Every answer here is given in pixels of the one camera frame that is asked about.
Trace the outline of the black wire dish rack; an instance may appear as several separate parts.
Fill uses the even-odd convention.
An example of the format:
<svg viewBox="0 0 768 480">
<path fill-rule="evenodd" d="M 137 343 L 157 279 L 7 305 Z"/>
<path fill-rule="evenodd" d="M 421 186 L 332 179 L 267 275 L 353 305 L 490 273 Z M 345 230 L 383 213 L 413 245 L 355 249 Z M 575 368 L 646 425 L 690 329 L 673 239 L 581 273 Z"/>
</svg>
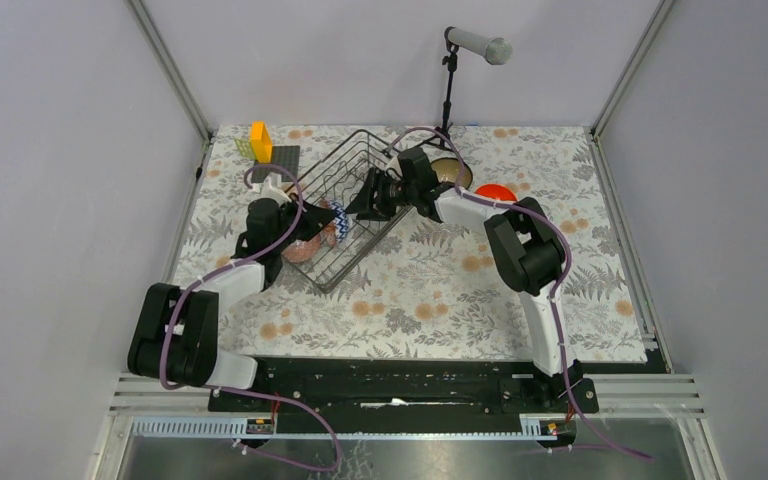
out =
<svg viewBox="0 0 768 480">
<path fill-rule="evenodd" d="M 386 216 L 348 210 L 363 192 L 371 170 L 388 174 L 392 183 L 398 180 L 398 151 L 369 130 L 359 128 L 336 143 L 303 154 L 299 182 L 305 200 L 336 211 L 332 222 L 334 240 L 324 239 L 312 259 L 293 266 L 315 291 L 333 291 L 410 212 L 409 206 L 393 207 Z"/>
</svg>

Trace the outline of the dark teal bowl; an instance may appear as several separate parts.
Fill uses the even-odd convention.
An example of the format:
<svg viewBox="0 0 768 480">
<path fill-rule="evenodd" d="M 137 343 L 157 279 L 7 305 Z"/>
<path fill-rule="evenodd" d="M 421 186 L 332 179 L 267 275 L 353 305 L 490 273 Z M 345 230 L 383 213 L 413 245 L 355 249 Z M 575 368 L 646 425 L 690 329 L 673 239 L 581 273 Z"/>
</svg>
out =
<svg viewBox="0 0 768 480">
<path fill-rule="evenodd" d="M 430 166 L 441 183 L 455 183 L 463 190 L 469 190 L 473 183 L 472 170 L 468 165 L 462 168 L 457 158 L 437 158 Z"/>
</svg>

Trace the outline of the solid orange bowl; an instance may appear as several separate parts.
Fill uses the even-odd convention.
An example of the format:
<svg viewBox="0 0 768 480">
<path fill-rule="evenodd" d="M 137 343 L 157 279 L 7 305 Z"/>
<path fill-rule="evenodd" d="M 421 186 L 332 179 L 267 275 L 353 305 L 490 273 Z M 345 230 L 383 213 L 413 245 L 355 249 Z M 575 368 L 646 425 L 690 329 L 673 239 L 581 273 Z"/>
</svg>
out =
<svg viewBox="0 0 768 480">
<path fill-rule="evenodd" d="M 479 186 L 475 191 L 475 194 L 501 202 L 516 202 L 516 194 L 501 184 L 488 183 Z"/>
</svg>

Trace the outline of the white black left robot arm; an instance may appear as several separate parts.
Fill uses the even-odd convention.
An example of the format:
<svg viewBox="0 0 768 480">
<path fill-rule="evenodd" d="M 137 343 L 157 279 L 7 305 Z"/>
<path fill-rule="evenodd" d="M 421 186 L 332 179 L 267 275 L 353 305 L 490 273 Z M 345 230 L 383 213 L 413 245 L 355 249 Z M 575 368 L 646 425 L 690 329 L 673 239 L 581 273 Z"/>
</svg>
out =
<svg viewBox="0 0 768 480">
<path fill-rule="evenodd" d="M 318 239 L 336 217 L 335 210 L 307 201 L 252 202 L 227 264 L 186 288 L 168 283 L 148 288 L 127 355 L 129 372 L 158 379 L 169 389 L 232 389 L 232 398 L 245 410 L 264 407 L 270 397 L 268 381 L 256 375 L 254 358 L 220 349 L 219 318 L 272 286 L 284 251 L 298 241 Z"/>
</svg>

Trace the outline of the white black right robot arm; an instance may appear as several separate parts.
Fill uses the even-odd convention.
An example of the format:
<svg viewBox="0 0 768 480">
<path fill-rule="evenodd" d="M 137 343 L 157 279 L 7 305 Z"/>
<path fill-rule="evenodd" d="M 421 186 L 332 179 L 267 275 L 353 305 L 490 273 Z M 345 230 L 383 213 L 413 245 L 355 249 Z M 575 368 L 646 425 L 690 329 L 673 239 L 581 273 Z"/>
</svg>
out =
<svg viewBox="0 0 768 480">
<path fill-rule="evenodd" d="M 500 278 L 518 294 L 525 312 L 538 370 L 535 402 L 549 412 L 561 410 L 572 400 L 578 379 L 561 306 L 561 284 L 571 268 L 567 241 L 533 198 L 502 201 L 443 182 L 420 147 L 401 152 L 397 161 L 395 174 L 378 167 L 368 171 L 347 213 L 359 220 L 385 221 L 411 206 L 437 223 L 484 234 Z"/>
</svg>

